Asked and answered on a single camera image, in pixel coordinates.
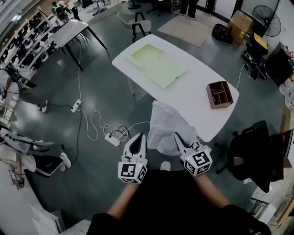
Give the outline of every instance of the floor mat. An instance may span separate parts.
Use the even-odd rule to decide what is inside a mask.
[[[211,35],[212,28],[187,17],[177,16],[161,26],[158,31],[200,47]]]

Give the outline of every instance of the electrical outlet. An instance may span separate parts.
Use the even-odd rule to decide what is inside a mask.
[[[82,104],[82,101],[80,99],[78,99],[75,104],[73,105],[73,108],[71,109],[71,111],[73,113],[75,113],[77,111],[77,109],[80,107],[80,105]]]
[[[120,145],[120,141],[118,139],[116,139],[113,135],[110,136],[109,133],[106,134],[105,139],[112,143],[115,147],[118,147]]]

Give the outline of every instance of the brown organizer box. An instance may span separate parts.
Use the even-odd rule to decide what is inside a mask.
[[[227,108],[234,102],[226,81],[210,83],[206,90],[211,109]]]

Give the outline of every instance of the white wall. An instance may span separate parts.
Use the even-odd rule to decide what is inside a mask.
[[[289,50],[294,50],[294,5],[290,0],[281,0],[276,12],[282,25],[280,34],[276,37],[264,36],[273,48],[281,41],[289,47]]]
[[[40,203],[26,178],[21,190],[11,185],[7,169],[0,162],[0,229],[5,235],[37,235],[29,204],[40,206]]]
[[[274,10],[277,5],[277,0],[244,0],[241,10],[252,15],[253,9],[258,5],[265,5]]]

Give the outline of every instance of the light green tray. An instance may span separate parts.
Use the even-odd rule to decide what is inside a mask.
[[[184,66],[165,58],[163,50],[150,44],[133,53],[129,61],[162,88],[168,87],[187,70]]]

